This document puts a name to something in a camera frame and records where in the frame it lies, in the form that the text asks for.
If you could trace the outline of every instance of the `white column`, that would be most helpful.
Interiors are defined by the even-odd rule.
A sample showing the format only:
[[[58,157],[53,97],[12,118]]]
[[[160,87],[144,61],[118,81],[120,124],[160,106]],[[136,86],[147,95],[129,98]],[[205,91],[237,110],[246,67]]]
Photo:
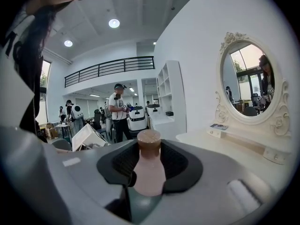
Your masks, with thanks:
[[[137,80],[137,90],[138,90],[138,95],[139,95],[139,104],[143,108],[145,108],[145,103],[144,103],[144,96],[143,96],[143,85],[142,85],[142,80],[141,78],[138,78]]]

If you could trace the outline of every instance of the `ceiling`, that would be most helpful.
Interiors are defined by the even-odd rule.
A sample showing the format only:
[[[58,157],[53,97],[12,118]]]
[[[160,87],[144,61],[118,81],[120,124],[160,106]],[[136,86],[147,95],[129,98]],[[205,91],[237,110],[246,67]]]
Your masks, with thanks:
[[[57,14],[46,48],[71,60],[95,47],[131,40],[156,40],[189,0],[82,0]],[[110,28],[116,18],[120,26]],[[71,40],[72,47],[64,41]]]
[[[127,87],[127,89],[124,89],[123,97],[134,97],[135,93],[138,94],[136,80],[123,81],[120,83]],[[94,94],[94,95],[99,95],[101,98],[108,98],[110,95],[112,95],[114,93],[115,84],[116,84],[116,82],[99,85],[99,86],[88,88],[88,89],[83,89],[83,90],[74,92],[73,95],[88,98],[88,97],[90,97],[90,94]],[[156,79],[155,78],[142,79],[142,89],[143,89],[144,95],[157,94],[158,90],[157,90],[157,85],[156,85]]]

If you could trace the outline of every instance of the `gray device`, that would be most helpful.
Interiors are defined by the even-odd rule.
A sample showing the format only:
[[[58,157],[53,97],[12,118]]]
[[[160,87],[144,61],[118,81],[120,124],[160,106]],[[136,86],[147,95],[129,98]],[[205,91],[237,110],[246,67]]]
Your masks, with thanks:
[[[262,179],[225,155],[162,140],[161,161],[166,173],[163,194],[152,200],[149,212],[137,218],[134,210],[148,208],[142,198],[134,204],[128,201],[132,193],[129,186],[134,183],[130,173],[138,158],[132,154],[139,154],[136,140],[58,154],[52,145],[31,133],[0,127],[0,141],[0,162],[8,181],[50,224],[125,225],[137,220],[141,225],[251,224],[255,217],[229,184],[242,181],[247,195],[258,204],[253,214],[274,195]],[[122,164],[128,164],[128,169],[120,169]]]

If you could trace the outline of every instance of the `bottle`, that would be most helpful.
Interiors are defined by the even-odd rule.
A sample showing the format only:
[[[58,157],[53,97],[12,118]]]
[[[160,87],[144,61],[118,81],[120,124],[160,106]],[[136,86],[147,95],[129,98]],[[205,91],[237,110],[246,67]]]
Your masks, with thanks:
[[[165,182],[165,169],[160,161],[160,133],[155,130],[143,130],[137,135],[140,158],[134,171],[136,182],[134,189],[144,196],[162,194]]]

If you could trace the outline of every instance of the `cardboard box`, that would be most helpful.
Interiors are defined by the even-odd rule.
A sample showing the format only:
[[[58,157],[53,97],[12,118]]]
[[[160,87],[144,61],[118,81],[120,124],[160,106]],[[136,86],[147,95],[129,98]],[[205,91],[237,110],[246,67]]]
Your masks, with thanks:
[[[48,128],[54,128],[54,125],[51,124],[51,123],[47,123],[47,124],[46,124],[46,129],[48,129]]]
[[[46,129],[46,134],[47,134],[47,137],[49,138],[55,138],[55,137],[58,137],[58,133],[56,131],[55,128],[47,128]]]

